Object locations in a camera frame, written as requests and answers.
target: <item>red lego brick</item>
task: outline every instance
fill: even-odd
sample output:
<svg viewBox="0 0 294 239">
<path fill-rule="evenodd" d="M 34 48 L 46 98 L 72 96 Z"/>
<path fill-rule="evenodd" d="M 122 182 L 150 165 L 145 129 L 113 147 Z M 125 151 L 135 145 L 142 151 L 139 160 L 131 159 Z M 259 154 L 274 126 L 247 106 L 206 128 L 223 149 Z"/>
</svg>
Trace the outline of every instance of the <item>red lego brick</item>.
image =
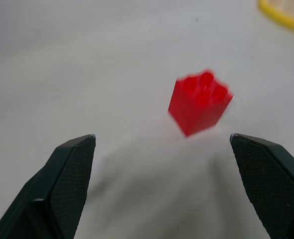
<svg viewBox="0 0 294 239">
<path fill-rule="evenodd" d="M 233 95 L 206 70 L 177 79 L 169 113 L 186 136 L 216 125 Z"/>
</svg>

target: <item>white table surface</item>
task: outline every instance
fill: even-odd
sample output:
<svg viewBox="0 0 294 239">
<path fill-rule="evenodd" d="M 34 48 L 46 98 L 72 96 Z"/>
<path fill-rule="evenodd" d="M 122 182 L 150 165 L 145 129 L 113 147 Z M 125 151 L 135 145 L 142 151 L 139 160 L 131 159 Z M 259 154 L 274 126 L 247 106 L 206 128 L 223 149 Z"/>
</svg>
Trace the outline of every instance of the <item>white table surface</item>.
<svg viewBox="0 0 294 239">
<path fill-rule="evenodd" d="M 217 128 L 186 140 L 168 104 L 177 77 L 205 68 L 235 97 Z M 224 128 L 226 143 L 239 132 L 294 156 L 294 32 L 255 1 L 0 1 L 0 218 L 56 146 L 94 133 L 97 162 L 148 128 L 186 145 Z M 245 207 L 246 238 L 268 238 Z M 85 218 L 75 238 L 95 233 Z"/>
</svg>

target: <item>textured gripper pad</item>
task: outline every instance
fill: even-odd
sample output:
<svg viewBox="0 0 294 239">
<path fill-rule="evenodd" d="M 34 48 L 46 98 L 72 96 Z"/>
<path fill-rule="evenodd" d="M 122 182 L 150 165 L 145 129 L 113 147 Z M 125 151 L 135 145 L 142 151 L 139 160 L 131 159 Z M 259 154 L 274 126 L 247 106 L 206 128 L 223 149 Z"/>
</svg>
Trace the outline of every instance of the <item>textured gripper pad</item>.
<svg viewBox="0 0 294 239">
<path fill-rule="evenodd" d="M 53 187 L 50 204 L 65 239 L 73 239 L 85 205 L 95 138 L 78 145 Z"/>
<path fill-rule="evenodd" d="M 244 188 L 272 239 L 286 239 L 294 226 L 294 181 L 262 146 L 231 142 Z"/>
</svg>

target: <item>yellow ring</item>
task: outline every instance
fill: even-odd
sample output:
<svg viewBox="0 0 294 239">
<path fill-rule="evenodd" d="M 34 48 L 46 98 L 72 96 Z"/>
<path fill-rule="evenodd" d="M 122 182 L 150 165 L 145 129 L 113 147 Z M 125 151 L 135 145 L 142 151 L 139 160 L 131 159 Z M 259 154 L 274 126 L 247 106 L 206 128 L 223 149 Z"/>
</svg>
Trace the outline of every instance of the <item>yellow ring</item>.
<svg viewBox="0 0 294 239">
<path fill-rule="evenodd" d="M 275 22 L 294 30 L 294 18 L 286 16 L 283 12 L 276 10 L 266 0 L 259 0 L 259 8 L 265 15 L 272 18 Z"/>
</svg>

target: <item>yellow object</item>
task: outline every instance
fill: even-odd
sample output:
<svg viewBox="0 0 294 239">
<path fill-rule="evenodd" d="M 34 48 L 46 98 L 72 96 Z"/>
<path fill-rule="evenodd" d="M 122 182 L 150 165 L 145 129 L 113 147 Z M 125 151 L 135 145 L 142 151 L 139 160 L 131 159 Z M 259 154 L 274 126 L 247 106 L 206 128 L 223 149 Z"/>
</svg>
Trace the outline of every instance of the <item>yellow object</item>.
<svg viewBox="0 0 294 239">
<path fill-rule="evenodd" d="M 284 12 L 275 9 L 268 0 L 259 0 L 259 8 L 268 17 L 272 18 L 277 23 L 289 27 L 294 30 L 294 18 L 285 15 Z"/>
</svg>

